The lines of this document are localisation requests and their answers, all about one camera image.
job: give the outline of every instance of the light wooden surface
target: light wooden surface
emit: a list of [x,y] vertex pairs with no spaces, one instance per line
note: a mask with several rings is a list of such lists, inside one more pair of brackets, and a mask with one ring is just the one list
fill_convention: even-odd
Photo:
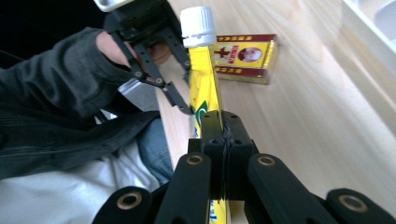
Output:
[[[221,81],[224,109],[311,192],[324,198],[330,189],[354,189],[396,217],[395,48],[357,7],[347,0],[169,2],[177,14],[211,7],[218,35],[278,34],[270,85]],[[176,61],[161,70],[187,101]],[[189,117],[158,97],[176,165],[187,152]],[[232,211],[233,223],[246,223],[240,204]]]

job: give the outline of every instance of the white cloth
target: white cloth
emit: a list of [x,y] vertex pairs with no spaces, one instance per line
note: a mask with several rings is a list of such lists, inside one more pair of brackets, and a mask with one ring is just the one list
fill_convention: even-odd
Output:
[[92,223],[117,189],[160,186],[140,159],[136,141],[101,160],[66,172],[48,172],[0,181],[0,223]]

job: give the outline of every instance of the red and yellow box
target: red and yellow box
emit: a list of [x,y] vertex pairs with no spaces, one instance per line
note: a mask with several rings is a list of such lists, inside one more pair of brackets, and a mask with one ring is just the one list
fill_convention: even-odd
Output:
[[220,79],[269,84],[276,35],[218,35],[215,70]]

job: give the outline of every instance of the black mechanical part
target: black mechanical part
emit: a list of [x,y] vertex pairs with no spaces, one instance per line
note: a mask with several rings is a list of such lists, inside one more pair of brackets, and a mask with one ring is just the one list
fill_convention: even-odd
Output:
[[254,155],[247,176],[274,223],[337,223],[279,158]]
[[151,194],[141,188],[126,187],[114,192],[99,210],[93,224],[145,223],[151,206]]
[[202,153],[180,158],[155,223],[207,223],[211,160]]
[[365,195],[352,189],[331,190],[326,208],[340,223],[395,223],[395,219]]
[[227,166],[226,143],[219,122],[219,112],[211,111],[201,116],[201,153],[216,163],[212,164],[211,198],[223,199],[225,195],[225,171]]
[[223,138],[227,140],[225,198],[244,201],[254,191],[248,181],[247,168],[251,156],[259,153],[250,139],[242,120],[235,114],[223,111]]
[[[183,46],[180,23],[170,4],[165,0],[135,0],[114,9],[105,17],[104,29],[113,37],[131,65],[131,73],[140,82],[160,88],[171,106],[191,115],[192,110],[184,102],[172,82],[166,82],[149,55],[149,48],[163,41],[185,70],[188,80],[190,57]],[[140,63],[127,48],[129,44],[137,53]]]

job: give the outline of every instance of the green label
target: green label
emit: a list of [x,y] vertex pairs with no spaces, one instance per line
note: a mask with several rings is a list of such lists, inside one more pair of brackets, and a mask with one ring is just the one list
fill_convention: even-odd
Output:
[[207,103],[204,101],[199,108],[195,111],[195,118],[198,121],[198,125],[201,127],[201,116],[207,112]]

